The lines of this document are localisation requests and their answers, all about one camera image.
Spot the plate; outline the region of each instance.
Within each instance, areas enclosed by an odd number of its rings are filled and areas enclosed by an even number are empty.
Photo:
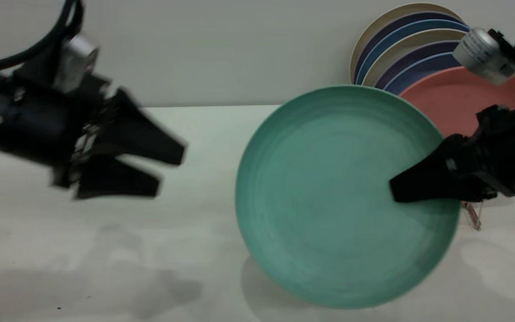
[[[421,20],[430,20],[430,19],[442,19],[442,20],[450,20],[454,22],[459,22],[463,24],[461,20],[456,17],[450,16],[450,14],[441,13],[441,12],[418,12],[413,14],[407,14],[406,16],[400,17],[397,20],[391,22],[381,29],[372,39],[367,43],[363,51],[361,52],[359,59],[355,63],[355,75],[352,76],[351,79],[355,80],[357,73],[359,72],[360,63],[364,61],[366,56],[370,53],[371,49],[373,49],[382,39],[384,39],[387,35],[392,33],[393,31],[399,29],[400,27],[411,24],[412,22],[417,22]]]
[[[431,29],[454,29],[464,32],[470,31],[470,27],[466,25],[460,24],[459,22],[442,19],[422,20],[400,27],[399,29],[393,31],[385,38],[383,38],[373,49],[371,49],[366,59],[364,59],[364,61],[361,63],[361,66],[359,67],[356,83],[362,84],[364,82],[365,75],[372,64],[376,61],[376,59],[378,59],[378,57],[380,57],[382,53],[389,49],[389,47],[405,37],[420,31]]]
[[[381,89],[315,90],[258,128],[236,180],[241,235],[288,292],[367,308],[419,284],[458,222],[459,202],[395,203],[388,181],[442,141],[411,104]]]
[[[398,8],[394,8],[389,10],[384,15],[380,16],[376,20],[374,20],[366,29],[363,31],[357,43],[355,45],[355,49],[351,55],[351,63],[349,66],[349,75],[353,75],[355,73],[354,68],[356,66],[357,61],[359,60],[359,56],[361,51],[363,51],[364,47],[371,40],[371,38],[379,32],[380,29],[390,24],[390,22],[400,18],[402,16],[406,16],[407,14],[416,13],[416,12],[442,12],[446,14],[450,14],[456,18],[460,18],[455,12],[450,9],[447,9],[438,4],[428,4],[428,3],[415,3],[415,4],[405,4]]]
[[[432,55],[431,57],[417,61],[398,73],[384,86],[384,90],[398,95],[402,93],[403,90],[413,85],[413,83],[428,75],[458,66],[460,66],[460,63],[452,57],[452,51]]]
[[[464,36],[466,36],[466,32],[454,29],[431,29],[410,35],[390,46],[389,49],[380,55],[368,70],[367,76],[382,75],[401,57],[419,47],[439,41],[460,41]],[[365,77],[363,81],[369,82],[370,79]]]
[[[367,74],[365,77],[365,85],[383,88],[391,79],[393,79],[393,77],[410,65],[413,65],[426,57],[431,57],[432,55],[446,53],[448,51],[452,52],[456,46],[458,46],[458,41],[439,41],[419,47],[395,61],[395,63],[378,76],[378,78],[376,78],[377,75]]]
[[[476,113],[498,104],[515,108],[515,78],[501,86],[455,67],[421,79],[400,97],[426,114],[445,136],[472,135],[478,127]]]

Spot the pink plate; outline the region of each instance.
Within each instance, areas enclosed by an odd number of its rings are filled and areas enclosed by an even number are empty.
[[[455,67],[419,80],[399,96],[426,114],[442,135],[470,136],[478,127],[476,113],[484,108],[515,108],[515,77],[495,86],[464,67]]]

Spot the teal plate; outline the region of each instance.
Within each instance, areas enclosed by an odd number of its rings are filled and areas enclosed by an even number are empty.
[[[407,101],[380,89],[315,90],[278,108],[237,173],[237,221],[255,261],[308,302],[390,301],[438,265],[459,202],[395,203],[388,181],[442,141]]]

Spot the beige plate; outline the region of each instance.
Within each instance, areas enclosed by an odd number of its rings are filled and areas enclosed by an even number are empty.
[[[402,17],[407,14],[415,13],[415,12],[442,12],[447,13],[456,18],[462,20],[460,16],[454,13],[452,10],[444,8],[438,4],[428,4],[426,2],[417,2],[416,4],[405,4],[404,6],[400,6],[398,8],[394,8],[384,15],[380,16],[376,20],[369,25],[357,41],[355,45],[355,49],[353,50],[353,54],[351,56],[351,64],[349,65],[349,75],[351,77],[351,83],[353,83],[353,77],[355,75],[355,68],[357,65],[357,61],[359,60],[359,56],[363,51],[364,47],[371,40],[371,38],[379,32],[380,29],[390,24],[390,22]]]
[[[456,29],[429,29],[409,35],[390,46],[372,63],[361,84],[375,86],[380,75],[395,61],[421,46],[437,41],[460,40],[465,35],[465,31]]]

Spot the white table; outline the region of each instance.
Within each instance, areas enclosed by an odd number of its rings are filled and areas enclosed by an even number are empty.
[[[233,191],[250,136],[275,106],[152,108],[188,142],[154,201],[73,202],[48,171],[0,153],[0,322],[515,322],[515,199],[462,217],[424,283],[373,309],[319,308],[250,258]]]

